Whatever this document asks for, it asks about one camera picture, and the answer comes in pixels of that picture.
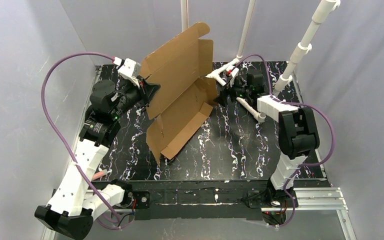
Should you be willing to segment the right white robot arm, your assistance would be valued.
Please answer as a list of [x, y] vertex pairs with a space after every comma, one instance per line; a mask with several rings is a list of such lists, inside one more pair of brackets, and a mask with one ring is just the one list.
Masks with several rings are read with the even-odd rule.
[[281, 154], [270, 182], [260, 196], [266, 201], [288, 199], [296, 172], [309, 153], [320, 145], [314, 112], [310, 107], [298, 107], [270, 94], [262, 73], [248, 72], [246, 85], [236, 80], [232, 70], [226, 75], [226, 83], [215, 98], [216, 103], [225, 107], [228, 100], [245, 102], [249, 109], [256, 106], [253, 111], [258, 118], [270, 117], [278, 123]]

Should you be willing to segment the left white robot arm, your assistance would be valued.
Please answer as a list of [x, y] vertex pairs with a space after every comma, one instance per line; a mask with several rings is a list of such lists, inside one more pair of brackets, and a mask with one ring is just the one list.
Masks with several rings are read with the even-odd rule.
[[136, 207], [148, 207], [149, 197], [134, 191], [128, 182], [115, 179], [105, 188], [97, 189], [92, 180], [121, 129], [121, 116], [140, 102], [148, 106], [160, 87], [142, 77], [138, 85], [125, 80], [116, 86], [109, 79], [93, 85], [77, 148], [69, 151], [71, 163], [49, 202], [37, 207], [34, 213], [47, 228], [83, 240], [106, 211], [120, 206], [133, 219]]

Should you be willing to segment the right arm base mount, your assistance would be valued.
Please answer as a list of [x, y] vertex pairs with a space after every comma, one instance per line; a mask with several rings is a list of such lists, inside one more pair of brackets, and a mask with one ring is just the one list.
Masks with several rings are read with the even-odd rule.
[[294, 188], [274, 189], [267, 186], [264, 191], [249, 190], [243, 194], [239, 201], [250, 209], [269, 208], [263, 210], [264, 222], [273, 227], [280, 227], [287, 222], [287, 210], [299, 206]]

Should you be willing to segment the brown cardboard box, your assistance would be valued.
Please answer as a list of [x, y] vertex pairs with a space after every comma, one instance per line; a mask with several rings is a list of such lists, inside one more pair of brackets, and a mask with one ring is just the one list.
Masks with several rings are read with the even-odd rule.
[[218, 95], [213, 71], [210, 32], [205, 22], [197, 22], [142, 61], [140, 74], [150, 84], [159, 84], [146, 108], [152, 124], [146, 143], [157, 164], [161, 156], [173, 159], [209, 118]]

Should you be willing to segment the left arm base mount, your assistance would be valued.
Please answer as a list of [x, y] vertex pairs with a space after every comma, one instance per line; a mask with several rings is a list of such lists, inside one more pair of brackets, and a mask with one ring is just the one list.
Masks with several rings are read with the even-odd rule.
[[114, 202], [112, 208], [119, 213], [135, 214], [136, 210], [148, 209], [150, 207], [151, 193], [148, 190], [140, 189], [138, 185], [132, 182], [115, 179], [107, 183], [105, 187], [111, 185], [112, 187], [119, 187], [124, 192], [120, 195], [121, 200], [112, 196], [109, 203]]

